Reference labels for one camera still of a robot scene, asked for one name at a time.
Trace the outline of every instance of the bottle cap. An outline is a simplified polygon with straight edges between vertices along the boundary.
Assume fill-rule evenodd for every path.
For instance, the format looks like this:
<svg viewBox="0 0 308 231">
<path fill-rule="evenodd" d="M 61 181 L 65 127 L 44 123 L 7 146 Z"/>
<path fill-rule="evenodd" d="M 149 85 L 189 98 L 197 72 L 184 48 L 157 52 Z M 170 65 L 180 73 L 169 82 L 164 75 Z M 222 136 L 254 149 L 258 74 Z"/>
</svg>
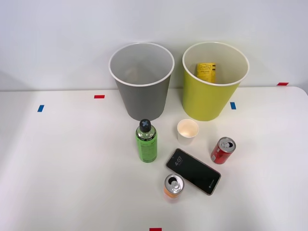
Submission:
<svg viewBox="0 0 308 231">
<path fill-rule="evenodd" d="M 142 132 L 149 132 L 151 131 L 151 122 L 148 119 L 143 119 L 139 123 L 140 131 Z"/>
</svg>

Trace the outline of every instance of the smartphone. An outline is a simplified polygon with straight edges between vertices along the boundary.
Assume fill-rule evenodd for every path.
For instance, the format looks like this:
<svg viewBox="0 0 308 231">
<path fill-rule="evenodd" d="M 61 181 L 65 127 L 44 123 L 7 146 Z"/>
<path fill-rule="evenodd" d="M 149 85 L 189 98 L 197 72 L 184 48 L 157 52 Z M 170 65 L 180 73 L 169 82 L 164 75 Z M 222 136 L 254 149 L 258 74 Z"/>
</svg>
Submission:
<svg viewBox="0 0 308 231">
<path fill-rule="evenodd" d="M 181 149 L 176 149 L 166 167 L 180 174 L 207 195 L 212 195 L 221 174 Z"/>
</svg>

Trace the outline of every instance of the trash bin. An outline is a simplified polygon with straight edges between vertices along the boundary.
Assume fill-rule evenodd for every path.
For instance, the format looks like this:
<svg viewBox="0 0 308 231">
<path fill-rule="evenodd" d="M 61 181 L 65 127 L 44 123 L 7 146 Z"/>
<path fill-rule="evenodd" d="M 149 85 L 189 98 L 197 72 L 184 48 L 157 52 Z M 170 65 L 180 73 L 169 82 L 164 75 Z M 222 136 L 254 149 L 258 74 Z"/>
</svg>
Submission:
<svg viewBox="0 0 308 231">
<path fill-rule="evenodd" d="M 220 112 L 249 71 L 246 56 L 235 47 L 221 42 L 201 42 L 183 55 L 183 108 L 192 118 L 209 121 Z M 198 63 L 216 63 L 216 82 L 196 76 Z"/>
<path fill-rule="evenodd" d="M 109 61 L 126 110 L 136 120 L 154 120 L 162 114 L 173 69 L 172 54 L 154 43 L 127 45 Z"/>
</svg>

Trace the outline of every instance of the gray bin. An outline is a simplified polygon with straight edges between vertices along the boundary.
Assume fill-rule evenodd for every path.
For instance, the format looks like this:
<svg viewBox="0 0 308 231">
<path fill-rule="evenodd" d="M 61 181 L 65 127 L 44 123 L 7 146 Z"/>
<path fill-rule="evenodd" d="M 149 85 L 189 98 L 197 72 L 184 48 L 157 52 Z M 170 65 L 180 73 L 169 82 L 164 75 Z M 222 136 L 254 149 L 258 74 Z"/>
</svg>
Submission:
<svg viewBox="0 0 308 231">
<path fill-rule="evenodd" d="M 173 69 L 172 54 L 154 43 L 130 44 L 109 61 L 126 110 L 136 120 L 154 120 L 162 114 Z"/>
</svg>

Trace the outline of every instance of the yellow bin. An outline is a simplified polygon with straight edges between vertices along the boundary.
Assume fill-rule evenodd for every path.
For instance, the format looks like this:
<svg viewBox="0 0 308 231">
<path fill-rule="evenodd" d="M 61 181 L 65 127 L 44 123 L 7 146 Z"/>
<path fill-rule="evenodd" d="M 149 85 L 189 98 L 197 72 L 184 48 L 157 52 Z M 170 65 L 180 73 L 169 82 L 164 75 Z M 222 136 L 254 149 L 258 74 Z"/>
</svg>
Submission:
<svg viewBox="0 0 308 231">
<path fill-rule="evenodd" d="M 216 83 L 196 77 L 198 63 L 216 63 Z M 183 55 L 183 108 L 192 118 L 209 121 L 220 112 L 246 77 L 249 62 L 235 47 L 221 42 L 201 42 Z"/>
</svg>

